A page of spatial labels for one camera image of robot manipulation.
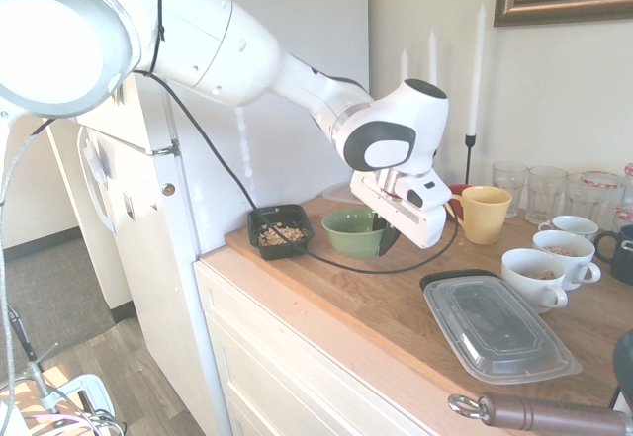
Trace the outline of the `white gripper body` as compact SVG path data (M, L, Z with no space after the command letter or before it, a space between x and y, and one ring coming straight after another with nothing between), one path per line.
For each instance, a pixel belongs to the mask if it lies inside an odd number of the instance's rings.
M418 247L431 247L440 239L449 187L434 170L418 175L397 170L356 171L350 189Z

